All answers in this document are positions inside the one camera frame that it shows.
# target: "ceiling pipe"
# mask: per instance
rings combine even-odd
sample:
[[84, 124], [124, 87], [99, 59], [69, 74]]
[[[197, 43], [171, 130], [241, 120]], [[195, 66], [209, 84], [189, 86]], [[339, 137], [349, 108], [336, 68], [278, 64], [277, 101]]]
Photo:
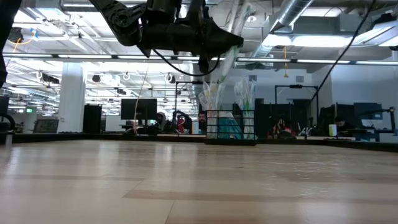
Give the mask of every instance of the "ceiling pipe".
[[[262, 44], [253, 52], [251, 57], [264, 58], [269, 55], [275, 47], [267, 42], [267, 36], [279, 30], [285, 33], [293, 32], [294, 22], [303, 14], [303, 12], [311, 5], [313, 0], [284, 0], [280, 11], [276, 14], [268, 16], [264, 24]], [[254, 70], [258, 63], [249, 63], [246, 65], [247, 70]]]

